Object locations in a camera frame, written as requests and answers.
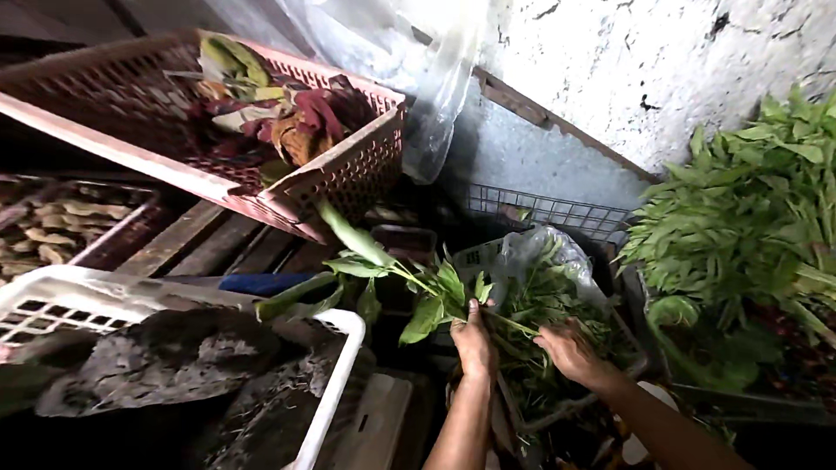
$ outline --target black wire basket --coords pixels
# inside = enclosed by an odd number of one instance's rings
[[[493,217],[517,230],[535,225],[554,225],[578,231],[600,242],[621,247],[627,241],[627,219],[630,211],[598,206],[586,202],[565,201],[512,191],[493,186],[471,184],[467,194],[460,196],[461,207],[474,218]]]

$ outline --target pink plastic crate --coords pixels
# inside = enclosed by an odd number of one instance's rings
[[[359,220],[400,174],[404,95],[342,70],[230,37],[311,87],[345,74],[378,115],[334,148],[263,190],[246,161],[199,155],[185,110],[200,98],[163,70],[199,72],[192,29],[55,54],[0,71],[0,112],[87,151],[300,237],[326,243],[314,202]]]

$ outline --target plastic bag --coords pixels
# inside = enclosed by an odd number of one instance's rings
[[[268,18],[275,2],[315,59],[407,95],[403,165],[416,183],[441,172],[487,22],[483,0],[204,0],[244,37],[298,54]],[[413,24],[434,36],[415,39]]]
[[[606,295],[592,279],[592,263],[589,258],[569,235],[554,227],[537,227],[523,233],[509,233],[499,240],[462,250],[453,257],[453,264],[463,282],[476,277],[479,271],[489,273],[494,283],[491,299],[498,307],[507,295],[510,280],[514,278],[525,283],[528,279],[526,272],[542,256],[549,241],[560,243],[552,262],[568,267],[566,277],[577,286],[579,299],[605,313],[609,312]]]

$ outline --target human hand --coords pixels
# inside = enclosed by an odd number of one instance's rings
[[[479,302],[470,299],[467,303],[467,322],[454,319],[450,325],[450,336],[456,343],[465,377],[485,378],[493,381],[496,375],[496,354],[491,347]]]
[[[534,338],[534,343],[548,352],[563,375],[590,390],[594,391],[619,374],[618,369],[595,354],[578,319],[568,318],[564,324],[541,326],[540,336]]]

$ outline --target blue object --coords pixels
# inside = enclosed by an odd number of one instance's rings
[[[221,280],[220,290],[272,297],[312,278],[315,273],[230,274]]]

